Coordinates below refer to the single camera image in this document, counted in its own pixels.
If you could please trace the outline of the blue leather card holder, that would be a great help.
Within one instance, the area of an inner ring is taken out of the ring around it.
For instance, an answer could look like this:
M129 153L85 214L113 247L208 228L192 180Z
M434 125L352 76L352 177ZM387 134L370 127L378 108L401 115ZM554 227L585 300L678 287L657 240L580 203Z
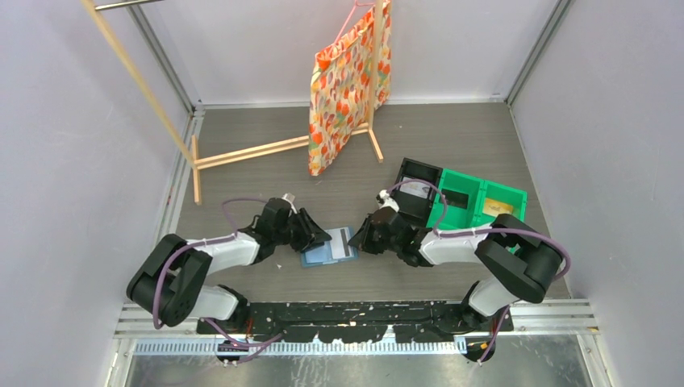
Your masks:
M338 264L338 263L344 263L347 261L351 260L346 260L346 261L341 261L341 262L332 262L330 259L330 249L329 249L329 241L326 242L322 247L312 249L308 252L304 252L301 255L301 263L304 268L312 268L312 267L317 267L317 266L324 266L324 265L330 265L330 264Z

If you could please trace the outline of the white card with stripe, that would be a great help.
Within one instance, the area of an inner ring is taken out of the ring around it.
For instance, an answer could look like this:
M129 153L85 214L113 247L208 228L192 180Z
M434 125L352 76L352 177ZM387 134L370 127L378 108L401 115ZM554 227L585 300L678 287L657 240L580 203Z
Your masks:
M332 262L353 260L358 257L357 250L348 244L352 237L351 227L333 228L327 230L327 233L331 236L329 249Z

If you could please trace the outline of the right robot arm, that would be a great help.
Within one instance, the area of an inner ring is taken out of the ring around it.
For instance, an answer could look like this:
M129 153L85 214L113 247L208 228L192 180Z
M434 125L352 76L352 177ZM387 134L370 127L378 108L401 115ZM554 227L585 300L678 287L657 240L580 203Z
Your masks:
M349 245L369 254L390 251L412 267L482 264L490 277L476 281L457 307L471 331L480 331L502 308L517 301L540 303L569 269L568 252L511 214L467 229L413 227L390 207L370 214Z

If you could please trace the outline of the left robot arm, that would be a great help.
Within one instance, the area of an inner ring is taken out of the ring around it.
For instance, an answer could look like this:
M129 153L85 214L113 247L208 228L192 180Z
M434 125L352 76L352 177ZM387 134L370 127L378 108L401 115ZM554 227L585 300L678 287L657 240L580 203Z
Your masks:
M152 315L156 329L204 318L236 334L246 327L248 300L225 285L207 285L211 274L258 264L280 246L305 253L331 240L287 193L265 201L246 227L229 235L193 240L165 235L129 281L126 295Z

